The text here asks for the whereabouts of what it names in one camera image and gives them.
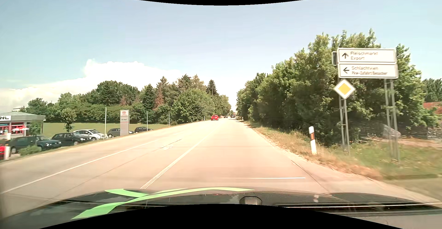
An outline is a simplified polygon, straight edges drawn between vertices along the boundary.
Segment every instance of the silver car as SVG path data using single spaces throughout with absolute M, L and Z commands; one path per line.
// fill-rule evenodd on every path
M 83 129 L 83 130 L 76 130 L 74 132 L 81 134 L 82 136 L 89 136 L 91 137 L 92 141 L 104 139 L 104 134 L 100 133 L 96 129 Z

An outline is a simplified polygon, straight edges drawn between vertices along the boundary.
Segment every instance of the car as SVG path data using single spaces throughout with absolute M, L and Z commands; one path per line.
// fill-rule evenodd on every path
M 9 141 L 9 146 L 11 147 L 11 154 L 17 154 L 20 152 L 20 149 L 34 144 L 40 147 L 42 151 L 59 148 L 62 146 L 60 140 L 53 140 L 43 135 L 21 136 L 21 137 L 12 138 L 11 141 Z
M 144 132 L 144 131 L 153 131 L 153 130 L 151 128 L 147 128 L 147 127 L 136 127 L 135 128 L 135 133 Z
M 104 134 L 100 133 L 96 129 L 83 129 L 74 131 L 83 136 L 90 136 L 92 141 L 104 139 Z
M 108 137 L 117 137 L 120 136 L 120 128 L 113 128 L 108 131 Z
M 59 133 L 55 134 L 52 137 L 52 140 L 58 140 L 61 141 L 62 146 L 72 146 L 77 145 L 84 142 L 91 141 L 90 136 L 83 136 L 76 132 L 67 132 L 67 133 Z
M 6 139 L 0 140 L 0 160 L 4 160 L 6 153 L 6 146 L 8 146 L 8 141 Z

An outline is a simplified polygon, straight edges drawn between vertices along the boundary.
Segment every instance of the white post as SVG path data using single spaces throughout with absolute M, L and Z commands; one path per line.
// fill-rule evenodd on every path
M 315 140 L 315 129 L 313 126 L 308 128 L 308 133 L 310 134 L 310 147 L 312 148 L 312 154 L 316 155 L 316 140 Z
M 4 149 L 3 159 L 5 159 L 5 160 L 9 159 L 9 152 L 11 152 L 11 147 L 10 146 L 6 146 L 5 149 Z
M 106 135 L 106 120 L 108 119 L 108 108 L 104 108 L 104 139 L 106 139 L 108 136 Z

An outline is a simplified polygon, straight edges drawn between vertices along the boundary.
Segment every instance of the dealership sign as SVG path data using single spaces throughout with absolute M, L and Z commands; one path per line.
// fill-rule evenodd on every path
M 0 121 L 11 121 L 11 116 L 1 116 L 0 115 Z

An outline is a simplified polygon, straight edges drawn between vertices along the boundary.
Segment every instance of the bollard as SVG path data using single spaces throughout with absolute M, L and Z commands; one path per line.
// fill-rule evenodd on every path
M 310 147 L 312 148 L 312 154 L 316 155 L 316 140 L 315 140 L 315 129 L 313 126 L 308 128 L 308 133 L 310 134 Z
M 4 160 L 8 160 L 9 159 L 9 152 L 11 152 L 11 147 L 10 146 L 6 146 L 4 148 L 4 155 L 3 155 L 3 159 Z

